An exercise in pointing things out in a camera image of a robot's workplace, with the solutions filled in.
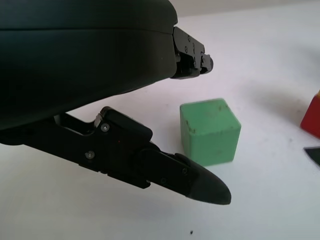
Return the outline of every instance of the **red block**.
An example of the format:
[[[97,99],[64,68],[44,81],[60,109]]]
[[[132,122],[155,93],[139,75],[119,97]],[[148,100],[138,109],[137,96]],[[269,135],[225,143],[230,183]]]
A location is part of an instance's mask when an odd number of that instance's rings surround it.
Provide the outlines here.
[[[320,139],[320,92],[312,99],[300,126]]]

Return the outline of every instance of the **green cube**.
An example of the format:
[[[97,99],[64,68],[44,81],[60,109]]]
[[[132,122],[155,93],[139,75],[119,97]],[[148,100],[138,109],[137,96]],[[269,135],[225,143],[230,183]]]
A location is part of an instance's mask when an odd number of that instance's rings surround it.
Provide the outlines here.
[[[231,162],[241,124],[224,99],[180,106],[181,140],[187,157],[202,166]]]

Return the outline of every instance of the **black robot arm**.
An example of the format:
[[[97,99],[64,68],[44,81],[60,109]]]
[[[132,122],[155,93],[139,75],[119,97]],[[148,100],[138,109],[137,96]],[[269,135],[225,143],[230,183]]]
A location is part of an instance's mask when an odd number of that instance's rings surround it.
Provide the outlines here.
[[[139,188],[229,204],[228,187],[152,131],[105,107],[86,123],[66,112],[157,81],[213,69],[168,0],[0,1],[0,143],[26,145]]]

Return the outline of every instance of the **white table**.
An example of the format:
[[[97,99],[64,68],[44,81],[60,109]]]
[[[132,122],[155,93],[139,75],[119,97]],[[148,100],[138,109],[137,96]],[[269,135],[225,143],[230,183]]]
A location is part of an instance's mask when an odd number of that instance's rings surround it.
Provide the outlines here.
[[[205,44],[211,74],[163,80],[72,114],[91,121],[112,106],[150,127],[163,151],[182,153],[180,104],[224,98],[242,130],[234,161],[209,170],[228,185],[231,205],[142,190],[0,145],[1,240],[320,238],[320,169],[303,151],[320,141],[299,128],[320,89],[320,3],[186,17],[179,26]]]

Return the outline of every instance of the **screw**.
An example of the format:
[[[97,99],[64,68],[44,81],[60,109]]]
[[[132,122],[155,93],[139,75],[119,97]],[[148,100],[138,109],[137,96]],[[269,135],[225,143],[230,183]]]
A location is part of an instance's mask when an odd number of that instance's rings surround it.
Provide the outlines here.
[[[182,173],[183,173],[184,175],[187,175],[188,169],[186,169],[186,168],[182,169]]]
[[[85,154],[85,157],[89,160],[93,159],[95,157],[95,152],[94,151],[88,151]]]
[[[164,177],[163,178],[161,178],[161,184],[166,184],[166,182],[167,182],[167,179],[165,179]]]
[[[102,131],[102,132],[106,133],[106,132],[109,131],[109,129],[110,129],[109,124],[104,123],[104,124],[101,125],[101,131]]]

